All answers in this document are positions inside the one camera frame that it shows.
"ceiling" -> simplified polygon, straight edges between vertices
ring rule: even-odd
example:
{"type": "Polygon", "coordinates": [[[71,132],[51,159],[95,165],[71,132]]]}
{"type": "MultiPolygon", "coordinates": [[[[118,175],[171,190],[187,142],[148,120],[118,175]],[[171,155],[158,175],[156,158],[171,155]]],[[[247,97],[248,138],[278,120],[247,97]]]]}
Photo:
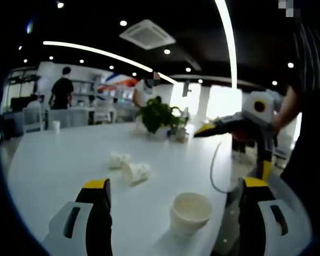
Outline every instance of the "ceiling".
{"type": "MultiPolygon", "coordinates": [[[[38,65],[53,56],[54,62],[108,69],[126,75],[145,71],[96,53],[60,46],[43,45],[58,41],[94,47],[121,55],[168,76],[178,74],[230,77],[228,45],[214,0],[69,1],[58,9],[55,1],[45,1],[21,12],[24,23],[19,27],[22,49],[14,56],[14,66],[38,65]],[[144,50],[119,34],[131,25],[149,19],[175,38],[176,43],[144,50]],[[33,29],[26,33],[28,21],[33,29]],[[119,25],[121,20],[127,26],[119,25]],[[164,54],[164,49],[171,54],[164,54]]],[[[286,18],[277,0],[226,0],[234,30],[238,79],[284,92],[288,62],[294,61],[290,43],[296,18],[286,18]]],[[[216,81],[204,80],[204,85],[216,81]]],[[[230,85],[228,82],[218,84],[230,85]]],[[[239,85],[244,90],[249,86],[239,85]]]]}

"cable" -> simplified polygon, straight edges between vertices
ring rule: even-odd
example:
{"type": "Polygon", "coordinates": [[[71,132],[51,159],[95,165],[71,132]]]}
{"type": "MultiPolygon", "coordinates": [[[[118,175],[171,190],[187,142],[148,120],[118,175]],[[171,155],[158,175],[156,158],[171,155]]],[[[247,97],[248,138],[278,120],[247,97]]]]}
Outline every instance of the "cable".
{"type": "Polygon", "coordinates": [[[212,162],[211,162],[211,167],[210,167],[210,181],[211,181],[211,184],[212,184],[213,188],[214,188],[216,191],[221,192],[221,193],[223,193],[223,194],[227,194],[227,193],[229,193],[230,191],[223,191],[223,190],[219,189],[218,187],[216,187],[216,185],[213,183],[213,178],[212,178],[214,159],[215,159],[215,157],[216,157],[216,155],[217,155],[217,151],[218,151],[218,149],[219,149],[219,146],[222,144],[222,142],[223,142],[223,141],[221,141],[220,143],[218,143],[218,145],[217,145],[217,147],[216,147],[216,149],[215,149],[215,151],[214,151],[214,155],[213,155],[213,157],[212,157],[212,162]]]}

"plant pot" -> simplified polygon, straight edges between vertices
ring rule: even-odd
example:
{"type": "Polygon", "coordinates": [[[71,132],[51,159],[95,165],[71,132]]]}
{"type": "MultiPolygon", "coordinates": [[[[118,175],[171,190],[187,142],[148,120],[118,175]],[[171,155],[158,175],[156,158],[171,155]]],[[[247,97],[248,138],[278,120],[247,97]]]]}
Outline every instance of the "plant pot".
{"type": "Polygon", "coordinates": [[[166,140],[169,127],[160,127],[155,133],[149,133],[149,137],[155,140],[166,140]]]}

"curved led light strip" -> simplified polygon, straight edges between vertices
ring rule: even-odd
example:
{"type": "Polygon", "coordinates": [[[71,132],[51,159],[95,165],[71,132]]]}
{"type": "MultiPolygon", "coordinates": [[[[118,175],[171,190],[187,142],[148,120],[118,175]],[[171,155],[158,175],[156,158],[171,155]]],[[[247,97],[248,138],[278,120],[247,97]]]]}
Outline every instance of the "curved led light strip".
{"type": "Polygon", "coordinates": [[[231,25],[230,15],[225,0],[214,0],[217,5],[220,18],[222,19],[226,42],[228,43],[230,68],[231,68],[231,88],[237,88],[237,61],[234,31],[231,25]]]}
{"type": "MultiPolygon", "coordinates": [[[[54,41],[44,41],[43,44],[44,45],[65,46],[65,47],[76,48],[76,49],[80,49],[80,50],[84,50],[84,51],[94,52],[94,53],[102,54],[104,56],[108,56],[108,57],[111,57],[111,58],[126,62],[126,63],[128,63],[130,65],[136,66],[136,67],[141,68],[141,69],[143,69],[145,71],[148,71],[148,72],[152,72],[153,71],[151,68],[149,68],[149,67],[147,67],[145,65],[142,65],[142,64],[140,64],[140,63],[138,63],[136,61],[127,59],[125,57],[122,57],[122,56],[119,56],[119,55],[116,55],[116,54],[113,54],[111,52],[106,52],[106,51],[103,51],[103,50],[99,50],[99,49],[88,47],[88,46],[84,46],[84,45],[70,44],[70,43],[64,43],[64,42],[54,42],[54,41]]],[[[162,79],[167,80],[170,83],[173,83],[173,84],[177,83],[176,80],[171,79],[168,76],[165,76],[165,75],[163,75],[161,73],[159,73],[159,75],[160,75],[160,77],[162,79]]]]}

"green plant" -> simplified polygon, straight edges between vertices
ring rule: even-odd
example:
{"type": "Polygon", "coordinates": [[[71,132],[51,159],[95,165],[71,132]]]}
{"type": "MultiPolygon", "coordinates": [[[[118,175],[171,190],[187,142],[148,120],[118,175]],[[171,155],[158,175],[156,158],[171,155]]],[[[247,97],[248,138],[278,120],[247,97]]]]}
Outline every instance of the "green plant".
{"type": "Polygon", "coordinates": [[[146,106],[140,108],[137,116],[141,115],[142,122],[147,130],[155,133],[160,127],[174,128],[182,123],[179,117],[172,114],[174,108],[179,109],[162,103],[161,98],[156,97],[148,100],[146,106]]]}

